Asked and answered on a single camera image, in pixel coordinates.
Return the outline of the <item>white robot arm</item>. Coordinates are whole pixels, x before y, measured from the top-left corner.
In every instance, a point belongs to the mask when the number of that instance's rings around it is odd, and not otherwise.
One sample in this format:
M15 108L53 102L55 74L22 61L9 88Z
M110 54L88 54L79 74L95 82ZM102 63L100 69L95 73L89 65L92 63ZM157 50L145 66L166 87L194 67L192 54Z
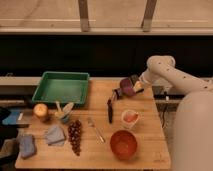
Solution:
M184 94L173 127L172 171L213 171L213 83L175 68L172 56L151 56L135 90L163 78Z

